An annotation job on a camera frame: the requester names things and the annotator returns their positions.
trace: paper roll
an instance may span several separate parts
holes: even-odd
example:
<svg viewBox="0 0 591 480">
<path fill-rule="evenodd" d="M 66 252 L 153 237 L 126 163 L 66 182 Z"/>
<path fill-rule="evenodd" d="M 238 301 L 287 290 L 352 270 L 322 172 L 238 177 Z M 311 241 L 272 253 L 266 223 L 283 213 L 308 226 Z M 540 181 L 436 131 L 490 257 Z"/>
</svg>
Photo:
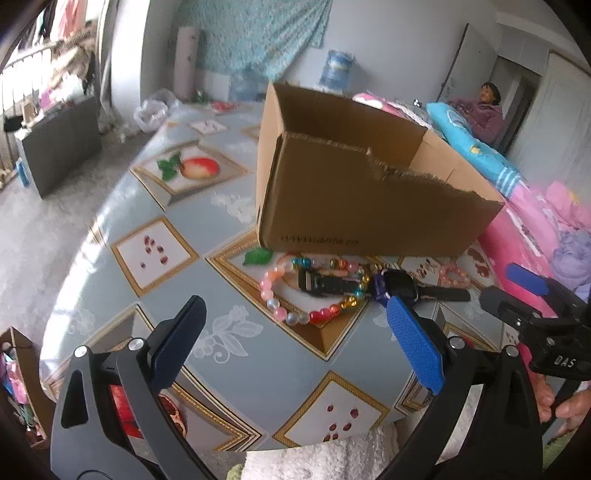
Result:
<svg viewBox="0 0 591 480">
<path fill-rule="evenodd" d="M 195 96 L 195 61 L 199 30 L 181 27 L 177 35 L 177 51 L 174 59 L 174 94 L 184 102 L 192 102 Z"/>
</svg>

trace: screw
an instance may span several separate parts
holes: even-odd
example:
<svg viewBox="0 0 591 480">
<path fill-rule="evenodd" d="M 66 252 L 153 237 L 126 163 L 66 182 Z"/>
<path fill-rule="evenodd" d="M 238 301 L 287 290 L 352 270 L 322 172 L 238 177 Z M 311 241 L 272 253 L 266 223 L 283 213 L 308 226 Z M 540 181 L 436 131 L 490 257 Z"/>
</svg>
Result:
<svg viewBox="0 0 591 480">
<path fill-rule="evenodd" d="M 451 337 L 449 339 L 449 344 L 452 346 L 454 350 L 462 350 L 466 346 L 466 342 L 462 340 L 460 337 Z"/>
<path fill-rule="evenodd" d="M 513 345 L 507 345 L 505 347 L 505 352 L 507 352 L 507 355 L 509 356 L 519 356 L 519 350 Z"/>
<path fill-rule="evenodd" d="M 82 358 L 83 356 L 86 355 L 86 352 L 88 352 L 88 348 L 86 348 L 84 345 L 78 347 L 76 350 L 74 350 L 74 356 L 76 358 Z"/>
<path fill-rule="evenodd" d="M 133 340 L 129 341 L 127 345 L 129 350 L 135 352 L 136 350 L 140 350 L 144 346 L 144 340 L 142 338 L 134 338 Z"/>
</svg>

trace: plastic bag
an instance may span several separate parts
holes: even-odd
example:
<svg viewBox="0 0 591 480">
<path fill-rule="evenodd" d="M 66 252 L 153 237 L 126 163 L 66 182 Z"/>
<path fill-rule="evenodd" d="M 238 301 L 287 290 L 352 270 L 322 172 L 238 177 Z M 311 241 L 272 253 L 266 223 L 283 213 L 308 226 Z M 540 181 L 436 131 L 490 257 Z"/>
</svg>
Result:
<svg viewBox="0 0 591 480">
<path fill-rule="evenodd" d="M 182 103 L 167 89 L 161 89 L 150 95 L 134 111 L 134 120 L 142 132 L 155 132 L 167 117 Z"/>
</svg>

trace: red object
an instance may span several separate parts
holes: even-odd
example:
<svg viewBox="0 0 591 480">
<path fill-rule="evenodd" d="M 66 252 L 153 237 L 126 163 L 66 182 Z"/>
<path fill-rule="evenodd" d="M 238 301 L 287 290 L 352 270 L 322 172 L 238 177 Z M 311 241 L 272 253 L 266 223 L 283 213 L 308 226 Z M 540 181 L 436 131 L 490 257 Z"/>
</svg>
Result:
<svg viewBox="0 0 591 480">
<path fill-rule="evenodd" d="M 217 113 L 228 112 L 230 110 L 234 110 L 238 106 L 237 103 L 232 102 L 212 102 L 212 108 Z"/>
<path fill-rule="evenodd" d="M 125 434 L 130 437 L 143 439 L 144 437 L 138 428 L 138 424 L 135 422 L 134 414 L 131 411 L 123 387 L 120 385 L 110 385 L 109 388 L 111 389 L 111 396 L 113 397 L 113 401 L 115 403 L 117 416 L 119 417 L 119 421 L 121 422 L 121 426 L 123 427 Z M 180 410 L 166 395 L 160 394 L 158 395 L 158 399 L 166 410 L 166 413 L 170 415 L 179 433 L 183 437 L 186 437 L 187 427 L 185 425 L 184 419 L 181 416 Z"/>
<path fill-rule="evenodd" d="M 320 312 L 313 310 L 310 312 L 310 323 L 312 325 L 318 325 L 322 321 L 322 315 Z"/>
<path fill-rule="evenodd" d="M 329 307 L 330 312 L 332 313 L 333 317 L 340 315 L 340 306 L 337 304 L 333 304 Z"/>
<path fill-rule="evenodd" d="M 200 180 L 217 175 L 220 171 L 220 166 L 211 158 L 195 157 L 183 160 L 180 170 L 186 179 Z"/>
<path fill-rule="evenodd" d="M 322 317 L 323 322 L 328 322 L 333 317 L 333 314 L 330 309 L 322 309 L 320 311 L 320 316 Z"/>
</svg>

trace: beaded bracelet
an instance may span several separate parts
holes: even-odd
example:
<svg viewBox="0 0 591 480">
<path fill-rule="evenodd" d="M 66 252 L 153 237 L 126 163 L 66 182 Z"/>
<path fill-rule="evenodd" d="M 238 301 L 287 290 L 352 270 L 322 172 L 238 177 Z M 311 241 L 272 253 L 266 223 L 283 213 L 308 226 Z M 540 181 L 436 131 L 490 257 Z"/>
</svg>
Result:
<svg viewBox="0 0 591 480">
<path fill-rule="evenodd" d="M 281 306 L 278 299 L 275 298 L 272 285 L 273 282 L 297 269 L 311 269 L 311 268 L 332 268 L 334 270 L 346 270 L 350 274 L 359 276 L 359 285 L 355 289 L 353 295 L 345 296 L 339 304 L 332 304 L 327 308 L 321 309 L 319 312 L 314 310 L 312 312 L 298 314 L 289 312 Z M 319 325 L 327 323 L 332 319 L 338 317 L 343 310 L 354 308 L 358 305 L 358 301 L 365 297 L 365 293 L 369 284 L 369 276 L 366 274 L 366 269 L 363 265 L 357 262 L 347 262 L 340 258 L 331 258 L 329 260 L 319 261 L 307 257 L 294 257 L 292 260 L 283 261 L 271 270 L 265 272 L 264 278 L 261 280 L 261 298 L 267 302 L 267 308 L 272 311 L 273 319 L 277 323 L 286 322 L 289 326 L 297 325 L 298 323 L 306 325 Z"/>
</svg>

